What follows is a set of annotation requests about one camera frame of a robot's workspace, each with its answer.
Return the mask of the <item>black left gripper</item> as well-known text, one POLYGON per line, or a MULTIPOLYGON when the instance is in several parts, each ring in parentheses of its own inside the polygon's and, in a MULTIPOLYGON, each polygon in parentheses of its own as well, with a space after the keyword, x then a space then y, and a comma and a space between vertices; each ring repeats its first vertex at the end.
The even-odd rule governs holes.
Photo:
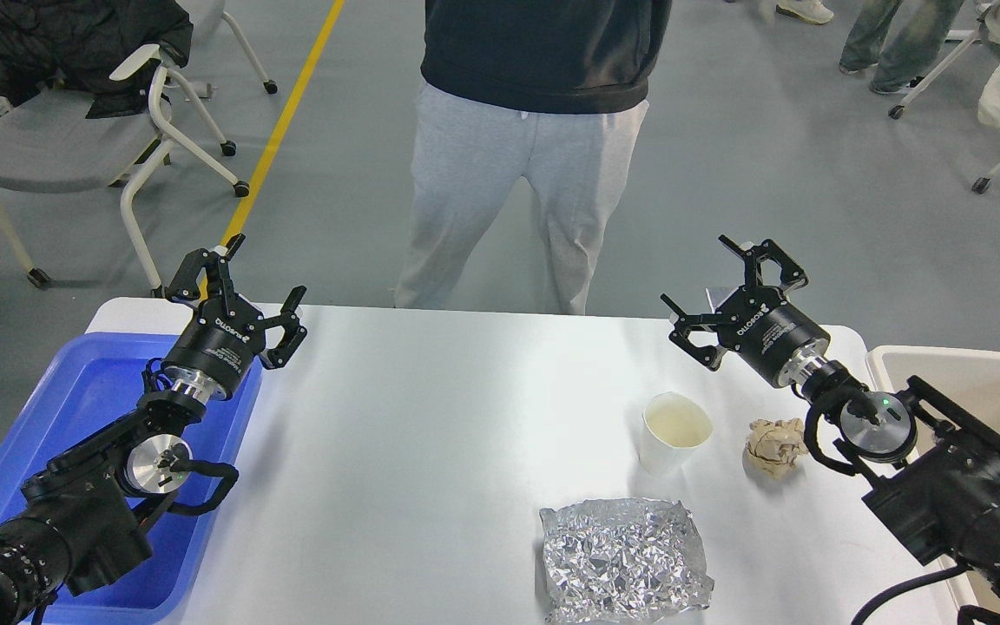
POLYGON ((238 391, 255 356, 268 371, 285 367, 308 336, 298 312, 306 286, 291 289, 278 315, 267 318, 250 301, 238 298, 229 266, 245 240, 244 234, 235 234, 226 245, 188 253, 164 289, 169 301, 203 301, 162 360, 161 370, 172 381, 214 381, 211 397, 219 400, 228 400, 238 391), (247 328, 255 320, 257 332, 247 328), (265 332, 277 327, 283 331, 281 340, 265 349, 265 332))

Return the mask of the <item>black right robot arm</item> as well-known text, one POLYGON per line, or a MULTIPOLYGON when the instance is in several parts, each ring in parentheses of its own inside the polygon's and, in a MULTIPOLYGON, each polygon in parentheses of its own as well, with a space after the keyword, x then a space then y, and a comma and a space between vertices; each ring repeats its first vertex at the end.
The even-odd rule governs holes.
MULTIPOLYGON (((723 245, 745 266, 745 281, 712 312, 672 312, 671 343, 710 371, 737 353, 770 386, 789 387, 808 404, 811 456, 872 489, 865 506, 922 565, 941 556, 952 566, 878 593, 859 609, 862 624, 904 593, 977 572, 1000 598, 1000 434, 917 376, 901 391, 872 391, 829 359, 830 335, 789 300, 808 276, 771 239, 723 245)), ((957 610, 960 624, 1000 624, 977 605, 957 610)))

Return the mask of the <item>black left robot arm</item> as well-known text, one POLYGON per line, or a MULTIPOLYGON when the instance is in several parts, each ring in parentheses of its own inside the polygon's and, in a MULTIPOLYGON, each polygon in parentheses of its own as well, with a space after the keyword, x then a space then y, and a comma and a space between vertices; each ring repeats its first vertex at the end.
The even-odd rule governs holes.
POLYGON ((164 514, 211 513, 237 483, 237 468, 195 458, 182 434, 210 401, 238 391, 254 361, 285 367, 308 336, 305 287, 271 317, 234 288, 229 268, 243 241, 235 234, 184 257, 163 296, 190 305, 192 319, 144 366, 135 408, 21 486, 24 510, 0 523, 0 624, 39 624, 63 587, 80 595, 114 584, 154 553, 148 534, 164 514))

